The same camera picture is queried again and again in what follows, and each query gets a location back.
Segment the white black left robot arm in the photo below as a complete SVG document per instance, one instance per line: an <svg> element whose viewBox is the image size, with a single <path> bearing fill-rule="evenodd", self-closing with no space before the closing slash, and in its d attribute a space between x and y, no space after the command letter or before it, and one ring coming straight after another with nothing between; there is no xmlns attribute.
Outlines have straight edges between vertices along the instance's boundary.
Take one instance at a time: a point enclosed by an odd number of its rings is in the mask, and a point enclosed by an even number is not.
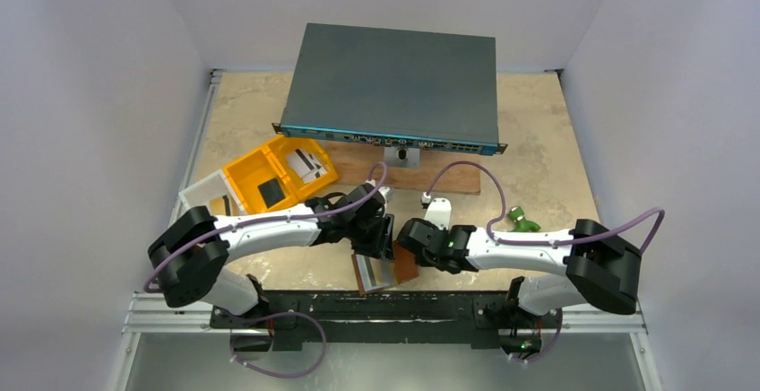
<svg viewBox="0 0 760 391"><path fill-rule="evenodd" d="M390 187L366 182L348 194L313 197L271 213L215 216L205 206L182 214L148 247L153 270L144 289L170 308L202 301L238 317L263 310L260 282L227 265L278 248L313 247L343 240L363 256L393 255Z"/></svg>

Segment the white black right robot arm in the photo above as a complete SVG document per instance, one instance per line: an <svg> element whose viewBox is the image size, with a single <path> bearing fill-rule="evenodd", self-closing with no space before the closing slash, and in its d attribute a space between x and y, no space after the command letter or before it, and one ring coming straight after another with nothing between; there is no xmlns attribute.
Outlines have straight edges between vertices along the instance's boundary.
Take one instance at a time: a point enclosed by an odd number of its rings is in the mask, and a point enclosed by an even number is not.
<svg viewBox="0 0 760 391"><path fill-rule="evenodd" d="M484 227L442 229L414 218L396 242L419 265L450 274L535 272L510 288L516 307L535 317L584 303L611 314L636 311L642 250L593 220L580 219L572 229L559 231L491 234Z"/></svg>

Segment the brown leather card holder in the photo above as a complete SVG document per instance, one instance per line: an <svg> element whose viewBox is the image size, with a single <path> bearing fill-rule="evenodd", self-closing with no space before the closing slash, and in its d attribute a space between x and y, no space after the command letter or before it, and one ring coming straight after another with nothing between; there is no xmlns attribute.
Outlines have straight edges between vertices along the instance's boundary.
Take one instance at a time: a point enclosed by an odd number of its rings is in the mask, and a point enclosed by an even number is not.
<svg viewBox="0 0 760 391"><path fill-rule="evenodd" d="M359 254L351 256L358 292L361 295L390 290L419 276L419 266L411 252L394 241L392 253L392 260Z"/></svg>

